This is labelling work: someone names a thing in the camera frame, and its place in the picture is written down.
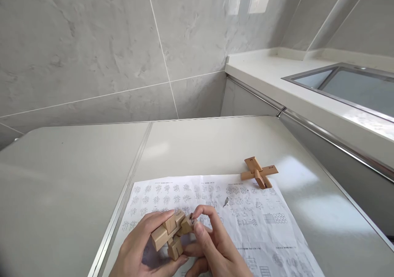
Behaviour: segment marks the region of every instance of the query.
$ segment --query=white countertop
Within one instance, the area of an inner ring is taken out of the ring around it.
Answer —
[[[278,118],[154,122],[133,182],[237,174],[247,170],[244,159],[251,156],[276,165],[272,177],[326,277],[390,276],[392,249]]]
[[[275,117],[33,130],[0,152],[2,261],[18,277],[87,276],[125,182],[237,174],[250,156],[276,165],[327,277],[392,275],[391,243]]]
[[[261,50],[230,55],[226,73],[371,157],[394,167],[394,123],[281,79],[336,62],[291,60]]]

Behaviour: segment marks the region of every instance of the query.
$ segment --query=puzzle diagram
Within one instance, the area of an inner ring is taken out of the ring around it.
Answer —
[[[108,277],[120,246],[145,214],[155,211],[192,213],[199,204],[214,206],[221,222],[254,276],[324,276],[298,228],[274,179],[272,188],[261,189],[254,180],[241,181],[240,175],[168,177],[134,183],[119,230],[104,269]],[[212,229],[207,215],[198,220]],[[185,245],[189,237],[181,237]],[[143,262],[149,265],[168,259],[168,245],[158,252],[146,247]],[[193,258],[176,277],[185,276]]]

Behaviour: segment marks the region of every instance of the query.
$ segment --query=fingernail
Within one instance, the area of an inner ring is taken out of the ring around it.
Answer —
[[[203,233],[204,233],[204,227],[202,226],[202,223],[196,222],[196,224],[194,225],[194,234],[201,236]]]
[[[181,264],[182,264],[182,265],[185,264],[188,260],[189,260],[188,257],[184,258],[184,259],[181,261]]]

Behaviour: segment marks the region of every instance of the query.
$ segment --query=finger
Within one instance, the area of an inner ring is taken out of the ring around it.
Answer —
[[[170,260],[167,264],[156,269],[152,276],[154,277],[171,277],[175,275],[177,270],[184,265],[189,258],[186,255],[181,255],[176,261]]]
[[[191,243],[191,244],[187,245],[183,249],[183,253],[187,256],[194,256],[194,257],[204,256],[204,252],[202,251],[202,247],[198,243]]]
[[[213,206],[209,206],[209,205],[199,205],[196,207],[196,210],[193,212],[193,219],[196,219],[201,214],[209,216],[212,228],[215,231],[215,233],[217,233],[218,236],[216,240],[222,243],[228,242],[230,236],[228,235],[226,228],[223,226],[223,223],[220,220],[220,217],[216,212],[216,209]]]
[[[151,236],[151,233],[156,230],[162,223],[168,220],[174,214],[174,210],[166,211],[163,213],[156,213],[146,218],[143,218],[139,223],[137,229],[137,237],[133,243],[132,253],[140,252],[141,257],[145,246]]]
[[[206,258],[197,259],[185,277],[198,277],[200,274],[209,270],[208,261]]]
[[[147,214],[144,215],[144,217],[140,220],[140,222],[135,226],[134,229],[137,229],[137,230],[138,230],[138,227],[140,227],[140,226],[145,222],[145,220],[146,220],[147,218],[149,218],[149,217],[151,217],[151,216],[153,216],[153,215],[157,215],[157,214],[159,214],[159,213],[161,213],[161,212],[155,211],[155,212],[152,212],[152,213],[147,213]],[[133,235],[134,235],[134,233],[132,233],[132,231],[131,231],[131,232],[127,235],[127,237],[126,237],[126,239],[125,239],[125,242],[126,242],[129,238],[134,237]]]
[[[194,226],[194,234],[197,239],[197,243],[200,244],[202,251],[207,258],[208,262],[217,261],[223,256],[218,252],[215,245],[212,242],[208,232],[204,229],[204,225],[197,222]]]

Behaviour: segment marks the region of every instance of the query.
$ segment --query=right hand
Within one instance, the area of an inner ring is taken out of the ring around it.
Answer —
[[[236,249],[213,206],[199,205],[193,212],[193,219],[201,214],[209,216],[212,229],[196,222],[194,234],[197,243],[187,245],[183,253],[198,257],[186,273],[186,277],[197,277],[210,270],[214,277],[253,277],[249,267]]]

